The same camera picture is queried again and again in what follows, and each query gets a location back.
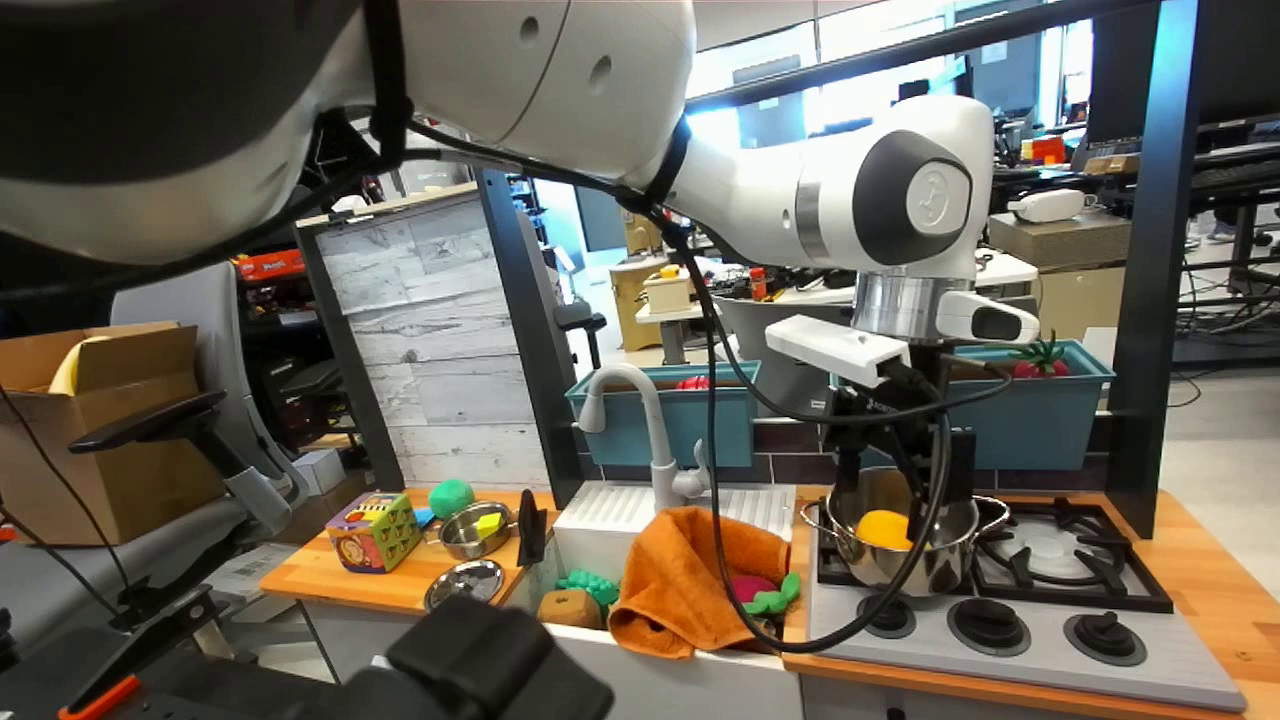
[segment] black cable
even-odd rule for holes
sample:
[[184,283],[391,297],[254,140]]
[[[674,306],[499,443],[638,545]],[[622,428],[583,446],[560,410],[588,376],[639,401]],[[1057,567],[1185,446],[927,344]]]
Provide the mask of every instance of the black cable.
[[447,144],[447,149],[459,149],[476,161],[499,161],[523,176],[544,176],[544,178],[560,178],[560,185],[581,185],[581,189],[596,189],[596,190],[610,190],[611,199],[622,202],[645,202],[633,189],[617,189],[617,185],[606,185],[596,176],[583,176],[583,171],[574,171],[574,169],[558,169],[558,162],[542,162],[542,161],[529,161],[529,156],[515,156],[515,152],[499,152],[499,149],[483,149],[483,144],[467,144],[459,134],[447,134],[447,132],[436,132],[434,122],[426,119],[409,119],[414,132],[436,140],[436,144]]
[[39,451],[46,466],[63,485],[63,490],[76,498],[76,508],[86,510],[90,527],[97,530],[97,539],[104,539],[104,550],[117,563],[119,587],[130,587],[130,571],[109,539],[109,530],[97,523],[92,508],[86,502],[86,496],[74,488],[74,480],[55,466],[55,458],[46,451],[38,428],[28,422],[28,415],[18,408],[18,401],[8,397],[8,388],[0,388],[0,401],[8,405],[12,420],[25,428],[25,434],[33,441],[33,446]]
[[20,517],[12,517],[12,508],[5,502],[5,496],[0,496],[0,517],[5,517],[5,523],[12,523],[18,530],[25,530],[46,556],[53,556],[109,617],[117,617],[117,604],[109,604],[104,592],[97,592],[97,587],[90,582],[90,576],[76,571],[74,561],[63,561],[63,550],[55,550],[53,545],[46,545],[46,537],[33,530],[33,523],[25,523]]
[[256,434],[256,451],[290,480],[285,498],[293,502],[293,498],[303,490],[297,466],[293,466],[293,464],[279,464],[277,451],[274,451],[274,443],[269,443],[265,434]]
[[764,647],[774,647],[774,653],[830,653],[830,647],[846,642],[849,635],[865,633],[873,625],[873,617],[881,608],[888,608],[893,597],[900,597],[900,587],[909,582],[909,576],[917,571],[917,563],[919,563],[919,556],[927,546],[927,527],[941,517],[941,498],[945,498],[948,475],[945,470],[935,475],[919,537],[913,537],[913,546],[909,546],[905,563],[888,576],[886,592],[873,592],[873,601],[846,628],[835,628],[830,635],[817,635],[817,638],[775,638],[775,635],[762,633],[758,619],[745,612],[745,604],[733,597],[733,571],[727,571],[725,527],[720,527],[720,480],[717,480],[717,391],[720,391],[717,388],[717,322],[720,319],[717,319],[717,305],[714,305],[707,279],[699,274],[699,268],[696,268],[696,260],[690,251],[690,240],[677,247],[677,254],[690,268],[691,297],[696,297],[696,305],[705,310],[705,322],[707,322],[707,443],[705,446],[707,446],[707,475],[714,475],[714,539],[717,539],[717,571],[720,571],[725,601]]
[[1190,397],[1177,401],[1177,405],[1168,405],[1168,408],[1191,408],[1191,405],[1201,405],[1203,388],[1201,388],[1191,376],[1190,376],[1190,381],[1177,381],[1177,383],[1190,383]]
[[316,653],[319,653],[334,682],[345,682],[345,675],[338,673],[338,663],[334,663],[334,656],[329,656],[329,642],[326,642],[319,633],[316,633],[316,619],[314,619],[309,604],[297,604],[297,608],[302,608],[302,617],[303,617],[303,625],[309,625],[309,633],[314,633],[314,642],[316,642]]

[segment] metal pole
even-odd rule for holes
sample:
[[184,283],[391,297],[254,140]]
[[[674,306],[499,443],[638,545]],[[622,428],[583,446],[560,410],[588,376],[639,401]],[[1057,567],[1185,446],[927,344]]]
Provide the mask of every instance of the metal pole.
[[1214,37],[1214,0],[1159,0],[1143,161],[1135,185],[1117,383],[1109,496],[1142,530],[1156,530],[1168,368],[1177,340],[1190,171],[1201,119],[1201,55]]

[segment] wooden countertop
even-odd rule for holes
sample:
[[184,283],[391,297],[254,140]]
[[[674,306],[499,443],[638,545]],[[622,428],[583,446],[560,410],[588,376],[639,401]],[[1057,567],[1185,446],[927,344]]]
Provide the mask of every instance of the wooden countertop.
[[[476,496],[489,502],[507,502],[514,517],[519,508],[515,488],[476,488]],[[505,604],[519,580],[515,550],[519,550],[519,539],[514,537],[499,550],[489,556],[505,567],[505,587],[499,587],[496,604]],[[436,539],[436,530],[430,530],[397,571],[363,576],[363,571],[350,571],[339,563],[339,556],[334,550],[329,530],[319,530],[265,576],[265,592],[293,597],[293,601],[319,601],[319,604],[415,617],[415,612],[426,612],[426,592],[434,587],[434,580],[443,576],[452,563],[459,563],[459,561],[452,561],[443,550],[443,545]]]
[[[1159,496],[1156,539],[1135,539],[1143,563],[1159,576],[1177,608],[1216,653],[1230,675],[1248,697],[1248,720],[1280,715],[1280,604],[1173,498]],[[810,576],[814,537],[795,523],[792,567]],[[810,638],[810,612],[795,604],[786,628],[789,638]],[[786,656],[801,675],[830,675],[854,682],[909,689],[932,697],[965,697],[987,703],[1046,708],[1069,715],[1125,715],[1125,720],[1224,720],[1224,711],[1173,708],[1125,697],[1010,682],[984,675],[917,673],[898,663],[865,663],[846,656]]]

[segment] black frame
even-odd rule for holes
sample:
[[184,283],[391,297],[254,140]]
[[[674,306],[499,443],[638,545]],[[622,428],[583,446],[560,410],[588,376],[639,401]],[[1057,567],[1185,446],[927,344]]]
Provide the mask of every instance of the black frame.
[[1013,37],[1091,19],[1135,2],[1159,2],[1156,65],[1150,92],[1143,178],[1135,190],[1133,247],[1125,272],[1114,432],[1109,432],[1109,496],[1133,530],[1156,530],[1159,446],[1168,410],[1168,373],[1177,340],[1179,260],[1185,260],[1185,206],[1201,106],[1201,55],[1214,0],[1059,0],[992,19],[962,25],[893,47],[814,65],[795,77],[691,96],[683,110],[742,106],[927,55],[973,53]]
[[491,254],[505,274],[505,297],[514,310],[514,333],[529,381],[529,405],[536,434],[544,443],[548,485],[558,508],[566,508],[583,485],[583,458],[576,451],[574,408],[566,391],[574,388],[568,340],[548,305],[548,268],[532,244],[529,215],[515,211],[507,171],[480,171],[480,202],[491,235]]

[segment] sink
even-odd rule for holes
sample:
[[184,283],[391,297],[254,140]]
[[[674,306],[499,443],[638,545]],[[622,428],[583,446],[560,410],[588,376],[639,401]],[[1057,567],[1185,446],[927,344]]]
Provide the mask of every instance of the sink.
[[[647,485],[588,480],[558,517],[560,563],[622,580],[633,539],[647,527],[653,517],[655,496]],[[720,488],[720,517],[758,523],[792,545],[795,488]]]
[[[795,488],[725,488],[725,517],[792,539]],[[568,567],[622,580],[633,539],[653,518],[647,485],[592,480],[558,517],[544,563],[529,567],[507,592],[514,608],[536,612]],[[611,720],[707,715],[707,720],[801,720],[801,680],[782,656],[696,653],[690,663],[633,656],[610,633],[548,625],[558,642],[617,692]]]

